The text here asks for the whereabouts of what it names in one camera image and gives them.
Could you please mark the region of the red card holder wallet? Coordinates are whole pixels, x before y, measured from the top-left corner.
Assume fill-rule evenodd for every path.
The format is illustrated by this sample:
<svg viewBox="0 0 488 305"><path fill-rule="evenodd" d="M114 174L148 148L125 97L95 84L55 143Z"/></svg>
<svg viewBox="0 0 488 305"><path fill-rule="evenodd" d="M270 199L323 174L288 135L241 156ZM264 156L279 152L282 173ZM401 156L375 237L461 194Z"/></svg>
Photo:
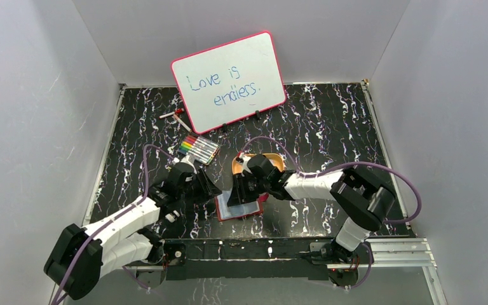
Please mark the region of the red card holder wallet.
<svg viewBox="0 0 488 305"><path fill-rule="evenodd" d="M248 215L261 214L262 204L269 198L268 193L260 194L255 201L240 202L236 191L223 191L214 198L217 218L220 222L240 219Z"/></svg>

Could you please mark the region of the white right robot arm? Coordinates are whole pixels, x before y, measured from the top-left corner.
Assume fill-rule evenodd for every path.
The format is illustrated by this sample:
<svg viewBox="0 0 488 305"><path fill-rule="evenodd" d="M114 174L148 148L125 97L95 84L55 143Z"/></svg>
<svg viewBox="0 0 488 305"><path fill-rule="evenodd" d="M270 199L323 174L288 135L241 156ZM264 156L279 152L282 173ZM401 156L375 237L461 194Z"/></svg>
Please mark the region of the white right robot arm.
<svg viewBox="0 0 488 305"><path fill-rule="evenodd" d="M348 263L372 232L378 231L397 200L395 191L370 171L371 164L350 163L328 173L280 170L264 154L238 157L241 172L233 188L216 198L220 214L229 218L251 213L249 205L268 194L278 200L333 200L348 218L331 244L334 258Z"/></svg>

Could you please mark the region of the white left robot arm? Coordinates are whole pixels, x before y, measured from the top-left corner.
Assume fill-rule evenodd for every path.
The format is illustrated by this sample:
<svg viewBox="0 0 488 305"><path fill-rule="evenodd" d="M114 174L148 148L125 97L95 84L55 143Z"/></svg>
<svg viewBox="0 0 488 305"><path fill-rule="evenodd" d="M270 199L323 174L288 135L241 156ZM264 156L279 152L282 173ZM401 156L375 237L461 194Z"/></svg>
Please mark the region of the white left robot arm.
<svg viewBox="0 0 488 305"><path fill-rule="evenodd" d="M181 205L204 203L221 193L204 169L177 162L121 210L87 226L65 227L43 271L71 299L81 299L99 279L129 263L165 262L165 241L151 225L173 224L182 215Z"/></svg>

